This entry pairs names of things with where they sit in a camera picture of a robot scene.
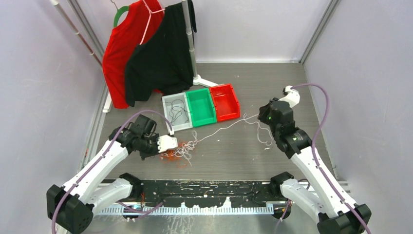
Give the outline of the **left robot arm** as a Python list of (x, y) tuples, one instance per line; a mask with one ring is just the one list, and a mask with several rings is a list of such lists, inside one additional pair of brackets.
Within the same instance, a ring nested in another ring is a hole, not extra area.
[(110, 185), (98, 190), (100, 182), (128, 155), (138, 151), (144, 157), (158, 151), (157, 123), (137, 113), (135, 122), (128, 120), (113, 130), (102, 150), (73, 178), (61, 186), (52, 185), (46, 192), (47, 216), (51, 219), (52, 233), (57, 226), (80, 234), (90, 225), (92, 218), (113, 203), (127, 198), (137, 201), (143, 186), (137, 177), (124, 173)]

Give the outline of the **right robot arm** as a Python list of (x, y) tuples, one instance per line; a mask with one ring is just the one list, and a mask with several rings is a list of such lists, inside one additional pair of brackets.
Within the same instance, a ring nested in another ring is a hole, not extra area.
[(296, 203), (316, 223), (320, 234), (362, 234), (372, 212), (366, 204), (357, 204), (324, 169), (324, 163), (308, 134), (295, 126), (290, 103), (274, 98), (259, 108), (258, 119), (270, 127), (277, 147), (304, 174), (313, 193), (301, 186), (290, 173), (271, 178), (270, 193), (276, 200), (287, 198)]

